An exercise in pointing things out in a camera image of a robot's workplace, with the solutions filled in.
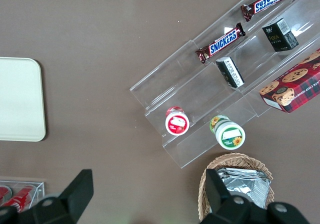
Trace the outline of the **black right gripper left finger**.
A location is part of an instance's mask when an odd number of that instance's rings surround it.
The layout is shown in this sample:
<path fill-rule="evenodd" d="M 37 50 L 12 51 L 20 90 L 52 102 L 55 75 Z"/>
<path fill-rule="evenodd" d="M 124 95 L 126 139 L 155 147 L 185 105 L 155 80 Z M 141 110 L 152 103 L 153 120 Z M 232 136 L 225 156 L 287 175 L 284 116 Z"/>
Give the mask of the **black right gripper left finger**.
<path fill-rule="evenodd" d="M 47 197 L 31 210 L 34 224 L 76 224 L 94 195 L 93 171 L 83 169 L 57 197 Z"/>

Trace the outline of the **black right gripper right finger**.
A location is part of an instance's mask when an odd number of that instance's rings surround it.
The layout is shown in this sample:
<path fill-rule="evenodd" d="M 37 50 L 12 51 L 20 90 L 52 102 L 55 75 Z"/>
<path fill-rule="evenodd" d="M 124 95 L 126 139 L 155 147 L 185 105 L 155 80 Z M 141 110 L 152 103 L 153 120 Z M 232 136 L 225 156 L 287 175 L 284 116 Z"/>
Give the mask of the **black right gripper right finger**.
<path fill-rule="evenodd" d="M 202 224 L 266 224 L 267 211 L 240 195 L 231 195 L 214 169 L 206 170 L 205 193 L 211 207 Z"/>

